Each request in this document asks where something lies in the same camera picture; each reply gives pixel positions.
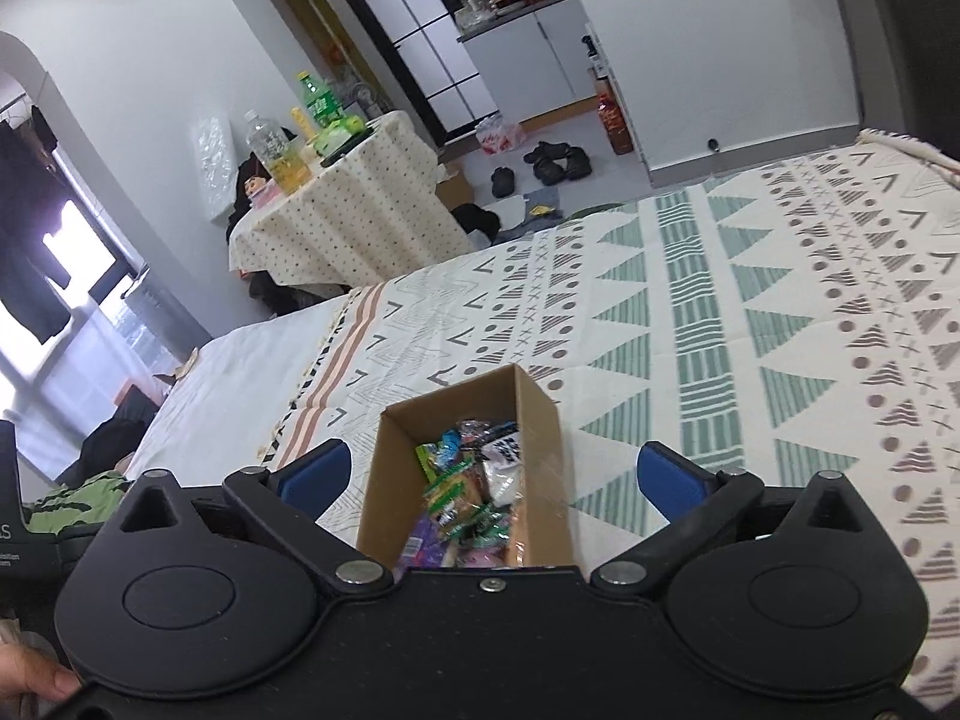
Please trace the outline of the person's hand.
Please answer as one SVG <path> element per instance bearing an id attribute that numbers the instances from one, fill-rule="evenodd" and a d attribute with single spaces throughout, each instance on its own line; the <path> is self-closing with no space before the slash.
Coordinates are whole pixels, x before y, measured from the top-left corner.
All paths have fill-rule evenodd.
<path id="1" fill-rule="evenodd" d="M 37 650 L 3 644 L 0 650 L 0 700 L 3 718 L 39 718 L 70 699 L 82 681 Z"/>

